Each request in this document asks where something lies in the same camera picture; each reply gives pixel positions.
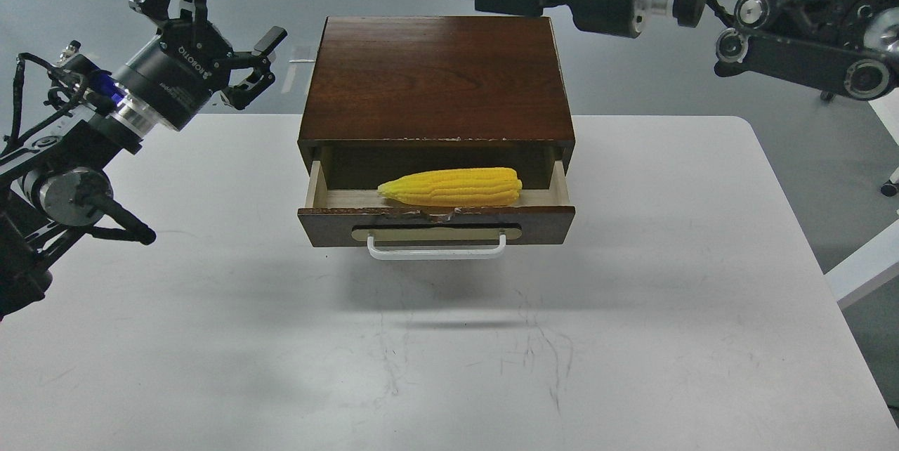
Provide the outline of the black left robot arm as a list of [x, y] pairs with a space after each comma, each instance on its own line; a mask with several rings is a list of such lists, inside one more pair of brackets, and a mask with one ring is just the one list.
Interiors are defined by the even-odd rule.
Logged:
[[16, 58], [11, 130], [2, 147], [1, 313], [44, 299], [49, 268], [84, 236], [150, 245], [157, 237], [114, 198], [104, 167], [137, 153], [157, 125], [174, 131], [221, 93], [246, 108], [274, 83], [274, 26], [236, 51], [209, 21], [206, 0], [129, 0], [155, 24], [121, 69], [101, 69], [71, 41], [55, 63]]

